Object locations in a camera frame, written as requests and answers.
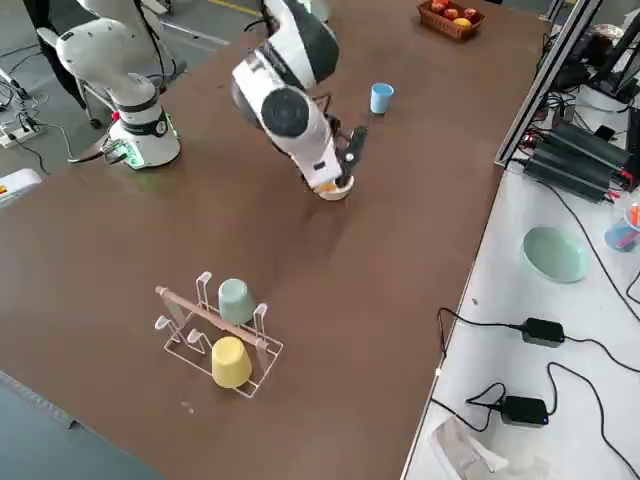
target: wooden rod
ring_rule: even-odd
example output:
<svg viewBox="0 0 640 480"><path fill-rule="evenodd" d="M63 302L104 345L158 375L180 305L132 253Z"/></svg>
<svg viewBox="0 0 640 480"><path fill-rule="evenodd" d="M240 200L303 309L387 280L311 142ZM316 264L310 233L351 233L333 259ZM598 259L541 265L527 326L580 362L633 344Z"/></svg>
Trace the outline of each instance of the wooden rod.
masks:
<svg viewBox="0 0 640 480"><path fill-rule="evenodd" d="M261 349L267 348L267 342L265 340L258 338L252 333L249 333L246 330L236 327L235 325L231 325L225 322L222 318L220 318L215 313L207 312L205 309L200 308L198 305L190 302L186 298L182 298L181 296L176 295L166 287L156 287L156 293L160 295L162 298L164 298L165 300L169 300L170 302L177 303L181 307L184 307L187 310L192 311L196 315L200 315L202 318L209 320L212 324L214 324L219 329L229 332L255 347L258 347Z"/></svg>

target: blue object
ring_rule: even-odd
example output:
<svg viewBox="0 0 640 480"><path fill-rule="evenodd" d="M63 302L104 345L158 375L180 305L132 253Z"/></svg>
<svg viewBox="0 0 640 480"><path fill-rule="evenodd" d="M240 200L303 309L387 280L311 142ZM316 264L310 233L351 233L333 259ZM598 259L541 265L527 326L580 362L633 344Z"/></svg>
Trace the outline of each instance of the blue object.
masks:
<svg viewBox="0 0 640 480"><path fill-rule="evenodd" d="M640 240L640 229L631 225L627 218L627 213L604 234L607 245L621 252L632 251L638 245L638 240Z"/></svg>
<svg viewBox="0 0 640 480"><path fill-rule="evenodd" d="M374 83L371 87L371 111L377 115L384 114L389 109L394 92L388 83Z"/></svg>

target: white wire cup rack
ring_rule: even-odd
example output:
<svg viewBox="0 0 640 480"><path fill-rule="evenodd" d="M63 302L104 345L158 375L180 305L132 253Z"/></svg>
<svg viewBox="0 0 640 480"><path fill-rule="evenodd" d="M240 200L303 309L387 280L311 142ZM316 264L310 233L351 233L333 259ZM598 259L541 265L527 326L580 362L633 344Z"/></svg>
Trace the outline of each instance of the white wire cup rack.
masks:
<svg viewBox="0 0 640 480"><path fill-rule="evenodd" d="M156 293L162 297L171 317L161 315L155 322L155 329L168 328L171 335L164 349L209 375L212 380L213 344L225 334L234 335L242 340L251 363L259 365L259 368L254 367L249 381L233 390L246 398L253 398L282 352L283 344L265 333L264 317L268 309L266 303L256 307L253 318L247 324L235 326L225 322L220 316L220 311L209 303L207 284L211 276L210 272L204 272L196 279L197 304L176 295L168 288L157 287Z"/></svg>

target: fruit basket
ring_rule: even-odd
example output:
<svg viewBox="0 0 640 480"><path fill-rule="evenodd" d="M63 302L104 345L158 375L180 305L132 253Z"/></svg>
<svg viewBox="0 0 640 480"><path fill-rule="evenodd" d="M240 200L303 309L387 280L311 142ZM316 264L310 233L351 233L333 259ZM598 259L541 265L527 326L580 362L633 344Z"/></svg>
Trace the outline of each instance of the fruit basket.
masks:
<svg viewBox="0 0 640 480"><path fill-rule="evenodd" d="M485 16L476 11L475 14L468 19L471 22L470 26L465 27L463 25L458 25L449 18L432 11L431 6L434 2L445 4L446 9L457 10L460 18L464 18L463 12L465 11L465 7L455 2L438 2L437 0L427 0L418 6L418 11L420 12L420 23L455 38L456 40L467 40L472 37L484 23Z"/></svg>

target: table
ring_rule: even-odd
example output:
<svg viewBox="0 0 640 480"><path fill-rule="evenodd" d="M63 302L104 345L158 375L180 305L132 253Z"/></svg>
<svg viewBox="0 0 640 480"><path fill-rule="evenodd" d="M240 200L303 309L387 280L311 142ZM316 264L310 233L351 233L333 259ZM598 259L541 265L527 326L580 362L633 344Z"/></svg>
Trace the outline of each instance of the table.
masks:
<svg viewBox="0 0 640 480"><path fill-rule="evenodd" d="M468 3L488 22L462 45L408 0L335 9L341 59L318 93L355 127L372 83L396 87L345 202L306 191L233 105L244 37L163 96L175 162L69 168L0 212L0 368L169 478L398 477L439 358L432 314L464 287L548 29ZM253 400L153 331L155 287L193 299L204 270L246 280L285 344Z"/></svg>
<svg viewBox="0 0 640 480"><path fill-rule="evenodd" d="M576 111L587 125L595 130L606 124L623 131L628 114L607 114L589 108L593 98L594 93L582 87ZM626 135L616 137L615 143L624 148ZM586 278L572 285L549 282L525 263L520 250L522 238L535 226L559 227L587 250L589 247L578 224L552 192L522 176L522 167L515 162L510 168L512 171L502 178L460 314L482 323L517 324L530 316L560 322L567 335L599 340L618 360L640 368L637 321L590 251ZM605 242L604 232L621 218L625 199L615 206L594 205L568 193L561 194L585 225L607 270L624 292L637 274L640 261L637 254L612 250ZM632 293L637 297L637 287ZM486 411L465 406L464 399L496 381L504 382L511 394L544 399L550 409L552 391L545 369L550 361L560 362L594 383L605 409L606 435L637 470L640 455L634 445L638 424L633 420L634 399L640 395L637 376L615 365L595 345L569 342L554 350L524 344L519 336L518 332L456 323L448 358L434 385L434 398L480 426L485 422ZM550 467L551 479L633 478L600 438L598 406L589 387L561 370L553 374L558 383L559 408L549 426L541 430L514 428L503 425L495 415L488 431L478 438L487 448L509 458L515 468L531 466L536 457L542 459ZM448 416L439 406L429 405L407 480L452 478L429 443L430 434Z"/></svg>

